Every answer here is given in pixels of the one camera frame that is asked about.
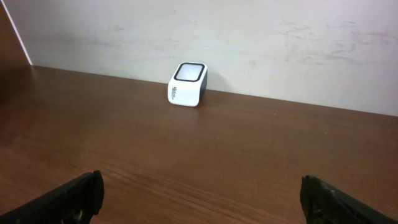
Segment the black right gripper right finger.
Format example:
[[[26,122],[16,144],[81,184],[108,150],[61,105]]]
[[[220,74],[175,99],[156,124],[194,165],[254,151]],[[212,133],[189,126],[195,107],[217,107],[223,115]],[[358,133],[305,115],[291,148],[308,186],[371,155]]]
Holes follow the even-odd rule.
[[[397,224],[314,175],[302,177],[300,203],[307,224]]]

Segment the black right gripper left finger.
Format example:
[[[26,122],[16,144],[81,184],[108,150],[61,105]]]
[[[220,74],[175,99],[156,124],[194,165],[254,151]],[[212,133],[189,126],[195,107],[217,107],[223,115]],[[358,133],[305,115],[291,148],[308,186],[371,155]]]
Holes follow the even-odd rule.
[[[103,177],[95,170],[2,214],[1,223],[89,223],[103,200]]]

